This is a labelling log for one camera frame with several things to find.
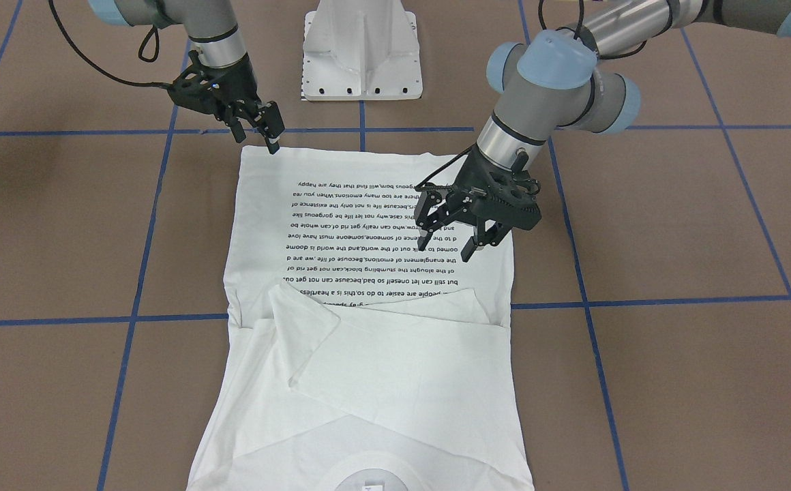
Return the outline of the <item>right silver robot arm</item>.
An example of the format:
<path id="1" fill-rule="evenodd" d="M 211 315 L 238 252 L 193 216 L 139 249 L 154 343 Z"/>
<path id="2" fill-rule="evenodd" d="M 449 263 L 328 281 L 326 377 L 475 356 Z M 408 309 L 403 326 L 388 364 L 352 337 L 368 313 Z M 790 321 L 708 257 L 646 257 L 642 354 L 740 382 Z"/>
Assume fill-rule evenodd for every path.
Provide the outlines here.
<path id="1" fill-rule="evenodd" d="M 229 1 L 90 1 L 99 19 L 112 25 L 184 27 L 191 43 L 188 67 L 162 86 L 172 102 L 224 122 L 237 143 L 247 121 L 268 152 L 280 149 L 284 131 L 276 102 L 263 102 L 239 22 Z"/>

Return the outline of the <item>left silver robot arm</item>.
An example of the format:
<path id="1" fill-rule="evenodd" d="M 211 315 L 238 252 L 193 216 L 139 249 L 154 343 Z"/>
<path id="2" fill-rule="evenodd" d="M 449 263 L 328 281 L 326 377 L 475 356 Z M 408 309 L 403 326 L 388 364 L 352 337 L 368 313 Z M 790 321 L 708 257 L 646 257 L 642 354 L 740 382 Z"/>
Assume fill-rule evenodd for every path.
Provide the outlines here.
<path id="1" fill-rule="evenodd" d="M 651 38 L 694 23 L 730 26 L 791 38 L 791 1 L 617 1 L 573 24 L 544 27 L 528 44 L 501 44 L 487 63 L 499 93 L 477 137 L 461 154 L 452 184 L 417 184 L 417 247 L 460 222 L 473 227 L 461 252 L 497 246 L 514 228 L 540 221 L 538 183 L 528 168 L 555 130 L 615 134 L 632 124 L 641 93 L 601 63 L 639 53 Z"/>

